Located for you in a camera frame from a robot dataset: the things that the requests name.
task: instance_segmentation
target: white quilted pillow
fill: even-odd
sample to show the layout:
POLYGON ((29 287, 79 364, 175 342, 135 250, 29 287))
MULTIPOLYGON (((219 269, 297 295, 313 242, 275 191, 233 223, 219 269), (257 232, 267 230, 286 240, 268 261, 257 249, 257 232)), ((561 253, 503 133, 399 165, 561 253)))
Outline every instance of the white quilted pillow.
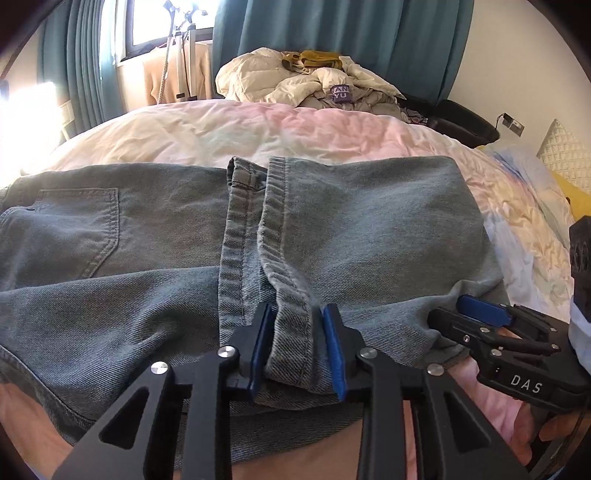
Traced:
POLYGON ((591 194, 591 153, 555 118, 538 158, 584 192, 591 194))

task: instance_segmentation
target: pillow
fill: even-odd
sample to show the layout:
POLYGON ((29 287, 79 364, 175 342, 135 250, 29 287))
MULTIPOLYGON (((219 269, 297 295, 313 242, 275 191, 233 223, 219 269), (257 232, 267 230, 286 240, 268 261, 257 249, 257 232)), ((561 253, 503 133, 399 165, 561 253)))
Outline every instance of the pillow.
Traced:
POLYGON ((550 125, 538 158, 551 171, 591 193, 591 153, 557 119, 550 125))
POLYGON ((585 215, 591 216, 591 195, 575 187, 568 180, 565 180, 556 172, 551 172, 556 183, 564 193, 564 196, 570 203, 570 210, 573 212, 576 222, 585 215))

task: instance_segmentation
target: purple label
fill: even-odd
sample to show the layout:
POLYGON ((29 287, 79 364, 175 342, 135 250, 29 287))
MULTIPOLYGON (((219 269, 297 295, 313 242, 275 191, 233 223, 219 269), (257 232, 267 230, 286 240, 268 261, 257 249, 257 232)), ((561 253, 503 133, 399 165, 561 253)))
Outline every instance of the purple label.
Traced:
POLYGON ((349 85, 334 85, 330 87, 330 94, 332 95, 334 103, 351 103, 353 97, 349 85))

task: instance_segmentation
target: yellow pillow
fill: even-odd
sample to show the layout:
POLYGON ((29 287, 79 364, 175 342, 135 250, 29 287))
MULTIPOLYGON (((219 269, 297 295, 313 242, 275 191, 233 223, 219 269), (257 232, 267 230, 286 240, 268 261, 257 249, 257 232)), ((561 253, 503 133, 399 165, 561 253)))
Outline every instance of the yellow pillow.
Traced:
POLYGON ((556 172, 550 172, 564 196, 570 200, 570 209, 573 212, 574 220, 577 221, 585 215, 591 216, 591 195, 575 187, 568 180, 562 178, 556 172))

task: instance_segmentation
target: teal curtain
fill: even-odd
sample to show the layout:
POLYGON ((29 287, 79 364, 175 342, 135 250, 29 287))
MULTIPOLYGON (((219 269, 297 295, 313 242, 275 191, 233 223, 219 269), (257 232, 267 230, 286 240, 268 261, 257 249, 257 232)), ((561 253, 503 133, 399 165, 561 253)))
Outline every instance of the teal curtain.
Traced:
POLYGON ((39 80, 56 85, 60 103, 72 102, 70 136, 123 114, 114 31, 115 0, 65 0, 45 21, 39 80))
POLYGON ((260 47, 337 51, 407 95, 447 98, 466 46, 473 0, 222 0, 213 75, 260 47))

